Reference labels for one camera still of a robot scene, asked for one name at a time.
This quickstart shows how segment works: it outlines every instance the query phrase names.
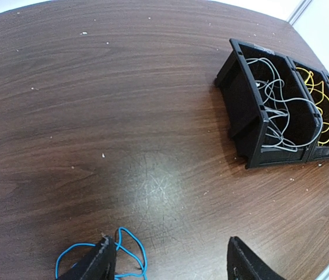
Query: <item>brown wooden surface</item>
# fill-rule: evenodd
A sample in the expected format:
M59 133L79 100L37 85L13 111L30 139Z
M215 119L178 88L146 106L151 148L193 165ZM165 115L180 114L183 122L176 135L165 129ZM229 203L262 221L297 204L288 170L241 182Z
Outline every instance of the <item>brown wooden surface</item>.
M230 37L321 67L297 32L213 2L83 2L0 15L0 279L53 279L60 252L119 226L144 243L149 279L227 279L234 235L314 279L329 162L245 170L211 88Z

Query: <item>scratch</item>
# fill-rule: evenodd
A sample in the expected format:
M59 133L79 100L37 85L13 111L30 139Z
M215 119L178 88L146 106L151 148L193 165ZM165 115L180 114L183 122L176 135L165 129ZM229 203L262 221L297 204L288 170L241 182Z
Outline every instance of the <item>scratch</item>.
M154 247L154 252L156 252L157 251L157 248L155 247L155 245L154 245L154 242L153 242L153 238L152 237L150 237L150 240L151 240L151 242L152 242L152 245L153 245L153 247Z
M145 156L145 154L143 154L143 159L144 159L144 161L145 161L145 176L146 176L146 178L148 178L148 163L146 162L146 156Z

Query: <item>wood grain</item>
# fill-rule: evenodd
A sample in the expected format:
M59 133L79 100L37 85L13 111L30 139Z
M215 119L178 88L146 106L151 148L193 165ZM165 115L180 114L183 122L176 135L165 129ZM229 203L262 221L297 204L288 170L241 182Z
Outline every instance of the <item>wood grain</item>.
M307 44L219 3L86 2L0 15L0 279L53 279L60 252L119 226L144 243L149 279L226 279L234 235L283 277L314 279L329 162L245 170L211 87L231 37L321 68ZM135 264L119 254L117 269Z

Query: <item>gray cable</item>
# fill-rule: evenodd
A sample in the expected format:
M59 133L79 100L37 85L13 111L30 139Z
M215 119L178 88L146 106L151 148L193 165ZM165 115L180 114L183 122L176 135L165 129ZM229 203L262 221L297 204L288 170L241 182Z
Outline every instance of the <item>gray cable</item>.
M316 141L316 139L321 134L321 130L322 130L322 127L323 127L323 119L322 118L320 118L320 122L321 122L320 129L319 129L318 133L316 134L316 136L310 142L308 142L306 144L302 144L302 145L296 145L291 140L286 139L284 137L284 133L285 133L286 129L289 127L289 123L290 123L290 119L291 119L291 115L290 115L290 112L289 112L289 109L288 109L286 103L291 102L291 101L295 101L295 100L308 102L315 108L315 111L318 112L319 115L321 115L318 108L316 107L316 105L312 101L304 99L304 98L300 98L300 97L294 97L294 98L291 98L291 99L284 99L284 95L282 93L282 88L285 86L285 83L280 78L280 74L277 71L276 67L273 65L273 63L268 58L265 58L265 57L262 57L262 58L248 58L248 59L246 59L246 61L247 61L248 65L256 63L256 62L262 62L265 65L267 65L269 67L269 69L271 70L271 72L272 72L272 81L263 81L263 80L262 81L261 80L256 80L255 81L256 84L257 84L258 90L264 89L264 94L267 97L263 101L263 105L265 106L266 112L272 114L272 116L270 116L268 118L270 122L269 122L269 125L267 127L271 131L271 133L267 132L266 136L278 140L278 143L273 144L273 145L263 144L262 148L278 148L278 149L282 149L282 150L289 151L289 152L297 152L298 148L305 147L307 145L310 145L314 141ZM275 92L274 92L274 88L279 89L281 99L277 99L277 97L275 95ZM274 102L274 107L275 108L270 108L266 105L266 103L269 100L272 100ZM283 104L284 108L283 109L278 109L277 103ZM283 129L279 129L277 127L276 123L274 123L274 121L273 121L273 119L279 118L279 117L286 118L286 124L285 124L285 127Z

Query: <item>table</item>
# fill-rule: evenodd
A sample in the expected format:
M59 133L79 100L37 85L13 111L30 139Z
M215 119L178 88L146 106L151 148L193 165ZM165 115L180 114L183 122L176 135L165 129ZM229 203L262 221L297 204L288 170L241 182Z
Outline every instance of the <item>table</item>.
M0 279L52 279L69 245L119 226L149 279L226 279L230 236L287 279L318 276L329 162L245 170L212 87L231 37L322 69L303 39L221 3L86 2L0 15Z

